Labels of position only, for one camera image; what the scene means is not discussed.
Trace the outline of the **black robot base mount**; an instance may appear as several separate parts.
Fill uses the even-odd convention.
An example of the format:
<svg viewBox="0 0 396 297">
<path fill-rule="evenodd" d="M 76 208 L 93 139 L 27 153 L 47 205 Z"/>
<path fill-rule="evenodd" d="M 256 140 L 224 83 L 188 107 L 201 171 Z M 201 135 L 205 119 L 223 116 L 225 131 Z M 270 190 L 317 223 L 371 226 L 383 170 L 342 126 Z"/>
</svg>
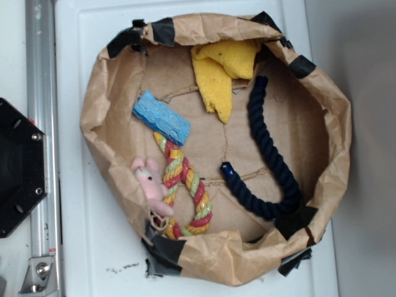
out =
<svg viewBox="0 0 396 297">
<path fill-rule="evenodd" d="M 1 98 L 1 238 L 46 195 L 45 134 Z"/>
</svg>

